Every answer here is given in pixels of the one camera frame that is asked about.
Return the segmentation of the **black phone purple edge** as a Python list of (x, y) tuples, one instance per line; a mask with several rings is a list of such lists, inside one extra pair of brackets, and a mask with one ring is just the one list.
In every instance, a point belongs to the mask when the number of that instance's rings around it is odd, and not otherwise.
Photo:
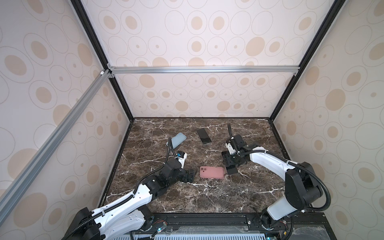
[(236, 166), (228, 166), (226, 167), (228, 175), (234, 175), (238, 173), (238, 168)]

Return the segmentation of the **pink phone case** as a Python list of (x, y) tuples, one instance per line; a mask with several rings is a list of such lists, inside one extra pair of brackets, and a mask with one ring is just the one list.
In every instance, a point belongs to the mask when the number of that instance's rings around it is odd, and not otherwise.
[(200, 177), (203, 179), (224, 179), (225, 170), (222, 167), (200, 167)]

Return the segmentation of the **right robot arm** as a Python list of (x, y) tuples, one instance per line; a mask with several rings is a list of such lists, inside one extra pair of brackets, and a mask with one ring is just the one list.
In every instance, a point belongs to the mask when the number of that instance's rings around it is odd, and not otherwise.
[(222, 152), (227, 174), (238, 173), (238, 167), (248, 162), (259, 164), (278, 175), (285, 182), (284, 196), (262, 211), (261, 222), (267, 229), (287, 216), (302, 210), (323, 212), (331, 205), (331, 194), (325, 183), (307, 162), (296, 163), (266, 150), (257, 144), (247, 144), (242, 136), (226, 140)]

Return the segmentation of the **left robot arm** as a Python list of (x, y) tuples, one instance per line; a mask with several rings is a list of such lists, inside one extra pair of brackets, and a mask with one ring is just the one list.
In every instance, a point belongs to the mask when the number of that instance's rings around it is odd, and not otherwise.
[(152, 224), (147, 204), (164, 195), (177, 182), (191, 183), (196, 171), (185, 170), (177, 159), (170, 159), (159, 169), (140, 179), (133, 191), (109, 205), (79, 210), (64, 240), (111, 240), (119, 235)]

